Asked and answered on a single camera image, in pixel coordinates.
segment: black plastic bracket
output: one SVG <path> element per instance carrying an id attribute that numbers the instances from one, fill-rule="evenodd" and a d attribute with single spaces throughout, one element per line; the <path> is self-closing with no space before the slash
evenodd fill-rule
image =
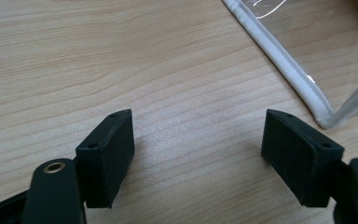
<path id="1" fill-rule="evenodd" d="M 106 117 L 76 148 L 74 160 L 45 162 L 31 187 L 0 202 L 0 223 L 86 223 L 88 207 L 111 207 L 134 155 L 132 115 Z"/>
<path id="2" fill-rule="evenodd" d="M 341 161 L 344 148 L 295 116 L 268 110 L 261 155 L 307 207 L 336 202 L 336 223 L 358 223 L 358 159 Z"/>

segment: wooden table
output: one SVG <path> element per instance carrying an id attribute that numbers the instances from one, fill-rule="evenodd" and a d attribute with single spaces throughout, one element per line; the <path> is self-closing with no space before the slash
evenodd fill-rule
<path id="1" fill-rule="evenodd" d="M 333 222 L 260 157 L 267 108 L 318 126 L 222 1 L 0 1 L 0 201 L 125 108 L 135 157 L 89 223 Z M 322 132 L 358 157 L 358 116 Z"/>

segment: metal grommet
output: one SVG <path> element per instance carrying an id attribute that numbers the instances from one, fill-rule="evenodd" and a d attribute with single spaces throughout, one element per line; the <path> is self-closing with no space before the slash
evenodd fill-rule
<path id="1" fill-rule="evenodd" d="M 46 174 L 54 174 L 54 173 L 57 173 L 60 170 L 62 170 L 64 167 L 65 167 L 65 163 L 57 161 L 57 162 L 53 162 L 52 164 L 47 165 L 43 169 L 43 172 L 45 172 Z"/>

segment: table surface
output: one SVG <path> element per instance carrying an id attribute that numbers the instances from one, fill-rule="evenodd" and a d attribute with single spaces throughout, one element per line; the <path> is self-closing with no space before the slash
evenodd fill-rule
<path id="1" fill-rule="evenodd" d="M 222 1 L 0 1 L 0 201 L 126 108 L 135 156 L 88 223 L 333 222 L 260 157 L 268 108 L 321 129 Z M 321 132 L 358 157 L 358 115 Z"/>

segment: transparent plastic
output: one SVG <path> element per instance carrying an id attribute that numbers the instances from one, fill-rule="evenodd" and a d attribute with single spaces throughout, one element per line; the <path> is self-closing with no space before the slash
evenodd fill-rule
<path id="1" fill-rule="evenodd" d="M 253 13 L 319 87 L 333 113 L 339 112 L 356 92 L 358 96 L 358 0 L 224 1 L 240 22 L 235 7 L 229 6 L 233 2 Z"/>

